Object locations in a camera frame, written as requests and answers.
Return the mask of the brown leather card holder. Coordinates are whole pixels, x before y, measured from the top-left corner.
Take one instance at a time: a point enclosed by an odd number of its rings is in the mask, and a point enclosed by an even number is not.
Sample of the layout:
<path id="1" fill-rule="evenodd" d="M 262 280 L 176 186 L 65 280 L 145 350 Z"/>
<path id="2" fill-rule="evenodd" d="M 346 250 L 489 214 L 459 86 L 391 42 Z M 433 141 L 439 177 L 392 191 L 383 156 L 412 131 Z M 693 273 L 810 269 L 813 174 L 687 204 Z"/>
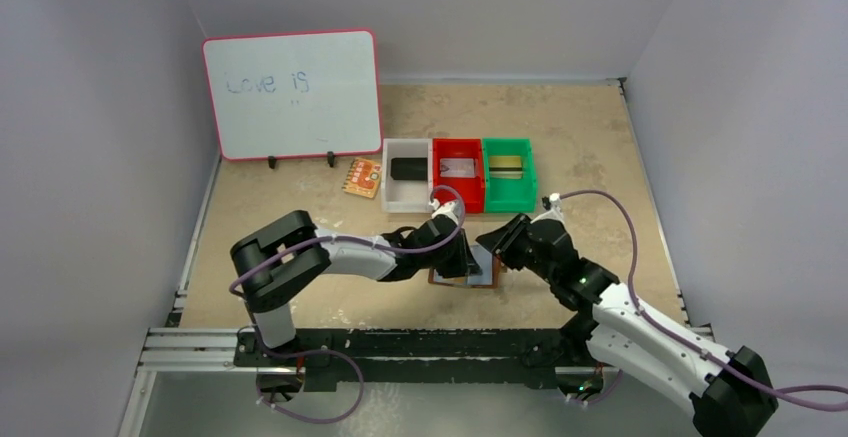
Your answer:
<path id="1" fill-rule="evenodd" d="M 472 245 L 470 250 L 475 262 L 479 265 L 478 271 L 469 271 L 463 277 L 445 278 L 437 271 L 431 270 L 428 274 L 428 283 L 454 288 L 496 289 L 505 266 L 479 244 Z"/>

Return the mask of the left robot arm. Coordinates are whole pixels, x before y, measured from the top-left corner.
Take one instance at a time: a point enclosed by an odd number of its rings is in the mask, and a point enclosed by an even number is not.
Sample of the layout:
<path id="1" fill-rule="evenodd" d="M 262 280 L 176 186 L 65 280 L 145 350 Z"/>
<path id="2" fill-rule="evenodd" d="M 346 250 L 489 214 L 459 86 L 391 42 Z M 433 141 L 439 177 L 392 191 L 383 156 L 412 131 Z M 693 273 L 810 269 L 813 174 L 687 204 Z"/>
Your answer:
<path id="1" fill-rule="evenodd" d="M 231 291 L 244 300 L 258 329 L 260 354 L 275 366 L 289 364 L 298 352 L 290 302 L 322 275 L 387 283 L 425 269 L 462 277 L 478 268 L 452 211 L 366 238 L 320 228 L 308 212 L 295 210 L 237 241 L 230 258 L 237 272 Z"/>

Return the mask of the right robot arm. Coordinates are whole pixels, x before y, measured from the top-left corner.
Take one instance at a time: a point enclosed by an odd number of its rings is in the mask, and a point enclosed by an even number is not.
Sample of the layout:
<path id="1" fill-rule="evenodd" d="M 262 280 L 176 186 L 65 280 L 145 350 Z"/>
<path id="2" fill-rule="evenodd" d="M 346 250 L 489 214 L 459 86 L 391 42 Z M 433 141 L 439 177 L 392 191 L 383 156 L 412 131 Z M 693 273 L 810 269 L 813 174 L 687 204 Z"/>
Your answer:
<path id="1" fill-rule="evenodd" d="M 617 367 L 681 408 L 702 436 L 756 436 L 778 408 L 776 398 L 746 378 L 768 385 L 763 359 L 741 347 L 731 351 L 677 322 L 644 319 L 650 305 L 635 301 L 612 272 L 579 255 L 561 220 L 514 217 L 477 237 L 477 243 L 511 270 L 542 278 L 573 317 L 561 328 L 561 349 L 576 364 L 591 358 Z"/>

